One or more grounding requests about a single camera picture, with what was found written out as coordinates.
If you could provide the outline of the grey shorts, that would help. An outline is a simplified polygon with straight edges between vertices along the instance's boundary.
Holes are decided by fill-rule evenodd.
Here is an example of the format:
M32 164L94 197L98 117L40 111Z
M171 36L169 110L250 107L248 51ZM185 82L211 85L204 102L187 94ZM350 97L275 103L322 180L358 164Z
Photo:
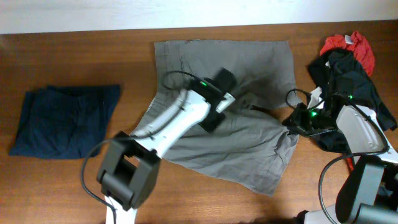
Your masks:
M168 108L187 74L213 77L222 68L237 80L234 103L212 132L194 126L165 154L175 164L271 196L299 137L272 110L296 105L294 57L286 41L170 40L157 42L157 93L138 124L143 128Z

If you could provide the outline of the navy blue garment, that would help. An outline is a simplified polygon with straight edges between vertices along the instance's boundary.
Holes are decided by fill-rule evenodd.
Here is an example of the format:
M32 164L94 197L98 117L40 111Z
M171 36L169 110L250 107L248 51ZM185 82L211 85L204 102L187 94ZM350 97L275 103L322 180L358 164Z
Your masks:
M84 158L104 139L120 95L119 85L48 86L28 91L9 155Z

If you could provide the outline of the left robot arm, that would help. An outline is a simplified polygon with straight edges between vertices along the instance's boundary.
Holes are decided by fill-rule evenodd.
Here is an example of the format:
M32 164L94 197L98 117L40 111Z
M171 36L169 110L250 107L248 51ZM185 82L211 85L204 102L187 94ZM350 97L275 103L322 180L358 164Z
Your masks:
M235 100L235 76L222 68L213 78L193 77L177 99L155 120L132 135L118 133L96 180L104 194L107 223L132 223L153 191L165 153L193 126L213 132Z

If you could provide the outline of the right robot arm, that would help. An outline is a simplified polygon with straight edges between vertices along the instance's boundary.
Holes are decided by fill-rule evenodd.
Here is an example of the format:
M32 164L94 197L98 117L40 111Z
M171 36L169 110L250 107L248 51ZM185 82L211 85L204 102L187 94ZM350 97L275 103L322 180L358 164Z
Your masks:
M327 101L335 104L327 108ZM283 124L305 137L340 131L350 149L323 168L318 181L321 209L304 213L304 223L397 223L397 152L372 109L357 105L351 95L311 97L308 105L298 104ZM322 190L326 172L348 158L354 160L353 170L335 204L327 207Z

